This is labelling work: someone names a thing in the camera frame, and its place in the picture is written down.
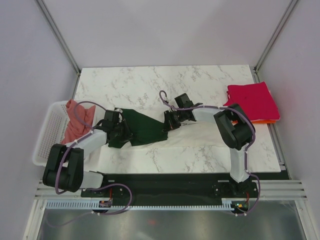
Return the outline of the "white green-sleeved Charlie Brown t-shirt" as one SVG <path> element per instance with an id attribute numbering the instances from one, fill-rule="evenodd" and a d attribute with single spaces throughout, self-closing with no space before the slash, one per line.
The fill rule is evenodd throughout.
<path id="1" fill-rule="evenodd" d="M 111 140 L 108 147 L 123 150 L 214 146 L 226 148 L 215 123 L 187 121 L 177 129 L 164 132 L 164 113 L 156 110 L 121 109 L 133 139 Z"/>

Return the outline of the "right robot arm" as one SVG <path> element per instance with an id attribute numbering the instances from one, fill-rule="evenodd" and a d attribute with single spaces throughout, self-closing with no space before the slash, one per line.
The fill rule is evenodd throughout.
<path id="1" fill-rule="evenodd" d="M 234 181 L 229 184 L 229 191 L 235 197 L 242 196 L 247 191 L 245 181 L 253 175 L 248 170 L 248 149 L 256 140 L 256 130 L 240 105 L 194 104 L 188 95 L 183 93 L 174 99 L 177 103 L 175 107 L 169 104 L 164 90 L 159 92 L 159 98 L 169 107 L 169 110 L 164 112 L 164 132 L 180 128 L 185 121 L 216 124 L 230 152 L 230 177 Z"/>

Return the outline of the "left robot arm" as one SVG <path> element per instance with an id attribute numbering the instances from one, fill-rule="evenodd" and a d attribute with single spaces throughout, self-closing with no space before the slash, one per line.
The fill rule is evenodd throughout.
<path id="1" fill-rule="evenodd" d="M 87 134 L 68 144 L 56 143 L 51 147 L 42 177 L 43 184 L 53 187 L 58 195 L 76 192 L 84 183 L 86 157 L 113 140 L 125 144 L 132 138 L 133 133 L 123 113 L 106 110 L 104 118 Z"/>

